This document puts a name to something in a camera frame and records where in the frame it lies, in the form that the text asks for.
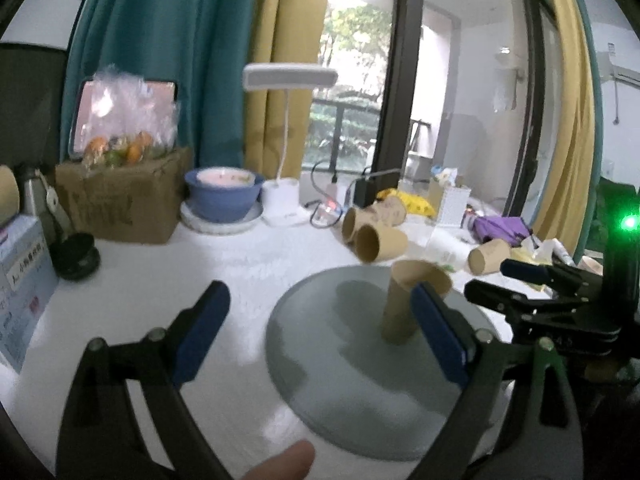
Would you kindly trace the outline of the operator finger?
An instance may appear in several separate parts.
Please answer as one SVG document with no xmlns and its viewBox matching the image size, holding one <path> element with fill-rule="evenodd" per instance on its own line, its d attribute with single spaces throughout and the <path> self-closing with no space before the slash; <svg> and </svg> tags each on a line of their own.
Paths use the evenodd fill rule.
<svg viewBox="0 0 640 480">
<path fill-rule="evenodd" d="M 302 480 L 311 470 L 316 449 L 308 440 L 300 440 L 278 455 L 247 471 L 243 480 Z"/>
</svg>

